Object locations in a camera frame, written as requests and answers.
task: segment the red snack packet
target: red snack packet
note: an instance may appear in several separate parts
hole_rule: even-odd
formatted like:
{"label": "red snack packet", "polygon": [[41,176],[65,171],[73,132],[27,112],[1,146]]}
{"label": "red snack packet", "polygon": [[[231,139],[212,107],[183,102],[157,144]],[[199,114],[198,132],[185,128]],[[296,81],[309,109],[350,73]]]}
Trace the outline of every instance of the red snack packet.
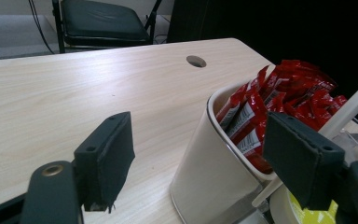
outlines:
{"label": "red snack packet", "polygon": [[262,156],[265,131],[266,122],[263,121],[237,144],[237,148],[258,171],[270,174],[272,167]]}
{"label": "red snack packet", "polygon": [[260,95],[267,104],[279,92],[284,92],[283,102],[298,99],[292,102],[295,105],[308,99],[319,89],[331,91],[336,85],[334,80],[315,65],[299,60],[283,60],[269,75],[260,89]]}
{"label": "red snack packet", "polygon": [[321,129],[332,115],[327,111],[327,108],[333,104],[333,98],[326,90],[316,91],[309,99],[310,108],[315,117],[316,122]]}
{"label": "red snack packet", "polygon": [[293,108],[290,104],[284,104],[284,111],[286,114],[299,119],[301,122],[310,126],[313,130],[318,131],[319,125],[315,122],[310,112],[308,104],[303,104],[298,110]]}
{"label": "red snack packet", "polygon": [[336,96],[333,98],[333,103],[327,108],[327,111],[331,115],[334,115],[347,101],[347,98],[343,95]]}
{"label": "red snack packet", "polygon": [[246,92],[248,92],[251,88],[256,88],[257,90],[260,89],[266,79],[267,69],[268,66],[265,66],[258,72],[255,79],[239,87],[228,98],[225,105],[216,114],[216,120],[219,122],[223,130],[228,127],[238,110],[243,107],[243,104],[246,101]]}
{"label": "red snack packet", "polygon": [[284,95],[285,95],[284,92],[281,92],[276,97],[272,98],[272,100],[270,100],[268,104],[266,104],[267,111],[284,113],[284,106],[283,106]]}
{"label": "red snack packet", "polygon": [[255,88],[246,96],[245,105],[227,129],[227,136],[234,145],[237,145],[256,125],[267,119],[267,109]]}

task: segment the white container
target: white container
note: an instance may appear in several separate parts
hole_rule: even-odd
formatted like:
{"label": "white container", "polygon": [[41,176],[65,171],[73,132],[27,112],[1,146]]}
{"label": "white container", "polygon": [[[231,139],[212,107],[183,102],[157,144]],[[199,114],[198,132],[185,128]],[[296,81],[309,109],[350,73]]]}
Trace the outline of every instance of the white container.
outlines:
{"label": "white container", "polygon": [[210,97],[171,183],[173,203],[185,223],[232,223],[253,214],[252,200],[276,176],[256,170],[215,119],[239,86]]}

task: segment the red wrapper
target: red wrapper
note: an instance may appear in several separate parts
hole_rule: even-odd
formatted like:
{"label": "red wrapper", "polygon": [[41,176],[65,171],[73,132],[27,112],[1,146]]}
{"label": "red wrapper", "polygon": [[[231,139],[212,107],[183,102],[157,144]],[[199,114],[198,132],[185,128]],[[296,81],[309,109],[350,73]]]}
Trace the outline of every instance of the red wrapper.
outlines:
{"label": "red wrapper", "polygon": [[333,104],[333,97],[330,96],[328,91],[319,90],[310,97],[309,101],[313,117],[315,117],[319,129],[321,129],[332,117],[327,108]]}
{"label": "red wrapper", "polygon": [[281,92],[276,97],[272,98],[272,100],[270,100],[268,104],[266,104],[267,111],[284,113],[283,97],[284,93]]}
{"label": "red wrapper", "polygon": [[258,171],[270,174],[272,167],[262,156],[265,131],[266,122],[263,121],[237,144],[237,148]]}
{"label": "red wrapper", "polygon": [[343,95],[339,95],[333,98],[333,103],[327,110],[330,114],[334,115],[337,111],[347,102],[347,98]]}
{"label": "red wrapper", "polygon": [[227,129],[227,136],[237,145],[259,123],[267,119],[267,109],[258,92],[247,94],[247,101],[238,116],[232,120]]}
{"label": "red wrapper", "polygon": [[284,93],[284,103],[292,101],[292,105],[310,98],[320,89],[328,91],[336,87],[336,83],[319,68],[310,63],[298,60],[283,60],[269,75],[260,89],[260,95],[267,104],[279,93]]}
{"label": "red wrapper", "polygon": [[252,88],[259,90],[261,85],[263,85],[264,80],[266,79],[267,69],[268,66],[265,66],[258,72],[255,79],[239,87],[228,98],[225,105],[216,114],[216,120],[219,122],[223,130],[228,127],[229,123],[233,120],[237,112],[243,107],[243,104],[246,101],[246,93],[249,92]]}
{"label": "red wrapper", "polygon": [[304,104],[298,110],[293,108],[290,104],[284,104],[284,111],[288,115],[295,117],[299,119],[301,122],[307,124],[313,130],[318,131],[320,129],[318,123],[313,119],[308,104]]}

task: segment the wooden table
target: wooden table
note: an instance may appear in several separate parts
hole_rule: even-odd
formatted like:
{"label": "wooden table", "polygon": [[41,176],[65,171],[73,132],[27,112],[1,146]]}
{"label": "wooden table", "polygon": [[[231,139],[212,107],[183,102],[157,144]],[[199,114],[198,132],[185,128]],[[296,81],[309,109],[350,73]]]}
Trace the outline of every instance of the wooden table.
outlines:
{"label": "wooden table", "polygon": [[39,166],[71,161],[104,119],[130,111],[136,158],[116,210],[84,213],[85,222],[180,223],[169,186],[207,99],[267,64],[235,39],[1,60],[0,203],[24,193]]}

